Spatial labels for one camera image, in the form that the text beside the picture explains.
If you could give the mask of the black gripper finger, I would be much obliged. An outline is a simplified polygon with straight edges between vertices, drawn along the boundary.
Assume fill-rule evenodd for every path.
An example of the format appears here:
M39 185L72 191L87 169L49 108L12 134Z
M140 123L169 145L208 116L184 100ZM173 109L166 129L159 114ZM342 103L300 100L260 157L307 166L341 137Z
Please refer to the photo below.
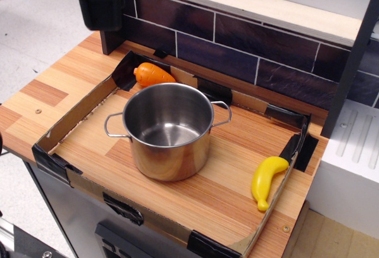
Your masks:
M79 0L79 4L89 30L117 31L121 28L121 0Z

